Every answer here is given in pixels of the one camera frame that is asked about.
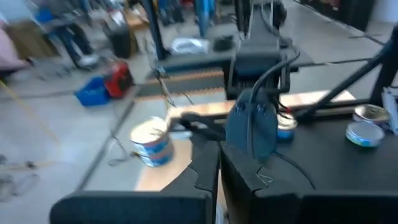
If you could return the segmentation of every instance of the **yellow cable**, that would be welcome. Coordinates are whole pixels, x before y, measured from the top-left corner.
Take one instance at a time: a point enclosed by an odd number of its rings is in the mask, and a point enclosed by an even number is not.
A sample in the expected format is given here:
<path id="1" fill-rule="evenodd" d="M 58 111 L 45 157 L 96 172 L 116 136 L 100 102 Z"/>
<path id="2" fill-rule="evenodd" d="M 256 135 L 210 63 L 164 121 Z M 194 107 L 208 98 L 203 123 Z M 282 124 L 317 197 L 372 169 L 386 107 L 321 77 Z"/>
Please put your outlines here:
<path id="1" fill-rule="evenodd" d="M 29 116 L 32 120 L 36 121 L 40 127 L 44 130 L 44 132 L 49 135 L 53 141 L 57 144 L 57 147 L 60 151 L 61 148 L 61 142 L 60 140 L 56 137 L 56 135 L 45 125 L 45 123 L 34 113 L 34 110 L 24 103 L 16 93 L 14 93 L 2 80 L 0 80 L 0 85 L 1 87 L 11 96 L 13 100 L 15 100 L 25 111 L 27 116 Z M 52 164 L 56 163 L 55 161 L 40 161 L 40 162 L 34 162 L 35 167 L 47 167 L 51 166 Z M 6 166 L 6 170 L 29 170 L 25 164 L 23 165 L 9 165 Z"/>

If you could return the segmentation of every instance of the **concrete floor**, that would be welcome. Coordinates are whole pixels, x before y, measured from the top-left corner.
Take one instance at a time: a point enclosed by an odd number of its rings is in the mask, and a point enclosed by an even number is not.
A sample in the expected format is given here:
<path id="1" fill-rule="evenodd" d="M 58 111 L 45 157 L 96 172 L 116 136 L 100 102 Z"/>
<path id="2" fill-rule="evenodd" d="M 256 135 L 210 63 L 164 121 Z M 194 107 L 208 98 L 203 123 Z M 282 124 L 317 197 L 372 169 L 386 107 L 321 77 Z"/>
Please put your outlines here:
<path id="1" fill-rule="evenodd" d="M 381 46 L 365 38 L 350 37 L 361 35 L 341 24 L 329 22 L 328 19 L 314 13 L 306 7 L 290 0 L 285 0 L 288 19 L 284 34 L 304 49 L 315 62 L 334 62 L 372 57 Z M 388 40 L 392 24 L 371 23 L 369 35 L 385 42 Z M 163 33 L 165 42 L 170 42 L 178 32 L 168 29 Z M 138 35 L 139 41 L 147 37 L 147 32 Z M 364 62 L 324 65 L 303 68 L 292 74 L 292 93 L 327 90 L 348 77 Z M 136 55 L 129 61 L 131 72 L 137 83 L 143 83 L 150 63 L 146 55 Z M 353 85 L 349 91 L 357 98 L 368 97 L 378 69 Z M 25 80 L 10 83 L 10 87 L 30 105 L 37 116 L 42 119 L 59 138 L 57 145 L 29 117 L 21 107 L 0 92 L 0 153 L 6 154 L 11 162 L 26 160 L 56 161 L 55 165 L 44 167 L 36 172 L 40 182 L 31 191 L 21 197 L 14 197 L 8 203 L 0 203 L 0 217 L 3 224 L 14 223 L 47 223 L 50 207 L 59 198 L 76 188 L 84 190 L 133 190 L 143 164 L 138 159 L 130 159 L 116 167 L 110 167 L 108 160 L 121 155 L 119 146 L 114 141 L 107 142 L 117 120 L 133 100 L 134 91 L 124 100 L 111 105 L 92 109 L 83 108 L 72 91 L 81 87 L 87 79 L 96 74 L 76 73 L 70 77 L 50 77 L 46 82 L 31 75 Z M 224 94 L 193 95 L 190 97 L 196 104 L 223 101 Z M 184 97 L 175 99 L 177 105 L 187 105 Z M 166 113 L 162 100 L 135 102 L 126 121 L 116 133 L 122 145 L 133 150 L 129 140 L 130 130 L 151 116 L 164 117 Z M 104 149 L 102 157 L 97 155 Z M 86 176 L 93 161 L 99 163 L 94 172 Z M 29 172 L 11 172 L 19 179 Z"/>

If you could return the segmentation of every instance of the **person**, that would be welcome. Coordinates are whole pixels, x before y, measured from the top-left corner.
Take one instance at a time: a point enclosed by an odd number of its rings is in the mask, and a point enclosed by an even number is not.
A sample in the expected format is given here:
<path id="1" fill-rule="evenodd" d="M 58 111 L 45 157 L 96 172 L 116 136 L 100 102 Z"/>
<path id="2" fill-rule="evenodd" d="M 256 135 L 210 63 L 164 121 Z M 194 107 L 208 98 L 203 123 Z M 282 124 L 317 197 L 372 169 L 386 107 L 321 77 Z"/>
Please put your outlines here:
<path id="1" fill-rule="evenodd" d="M 54 19 L 65 21 L 64 25 L 56 26 L 53 33 L 61 40 L 76 68 L 82 68 L 88 61 L 96 60 L 98 57 L 93 54 L 84 30 L 76 22 L 68 21 L 68 16 L 82 11 L 87 23 L 91 24 L 88 4 L 88 0 L 44 0 L 41 5 L 51 12 Z M 83 56 L 76 51 L 73 44 L 77 45 Z"/>

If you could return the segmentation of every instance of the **robot workstation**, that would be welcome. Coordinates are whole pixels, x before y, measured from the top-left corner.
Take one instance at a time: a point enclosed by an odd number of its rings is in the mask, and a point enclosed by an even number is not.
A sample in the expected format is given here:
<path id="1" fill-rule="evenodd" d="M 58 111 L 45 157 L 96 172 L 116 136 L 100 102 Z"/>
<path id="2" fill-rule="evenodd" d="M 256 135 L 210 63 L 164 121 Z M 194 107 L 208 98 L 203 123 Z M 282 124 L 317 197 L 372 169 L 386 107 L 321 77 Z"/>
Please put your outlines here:
<path id="1" fill-rule="evenodd" d="M 398 223 L 398 114 L 390 91 L 398 26 L 377 55 L 316 103 L 286 106 L 280 99 L 290 73 L 311 61 L 279 34 L 281 2 L 235 1 L 243 38 L 222 52 L 183 57 L 164 49 L 153 3 L 143 2 L 158 73 L 221 67 L 228 105 L 218 113 L 201 105 L 170 112 L 172 131 L 189 130 L 206 143 L 160 192 L 77 192 L 53 206 L 51 223 L 217 223 L 220 188 L 230 223 Z M 379 65 L 370 98 L 332 101 Z"/>

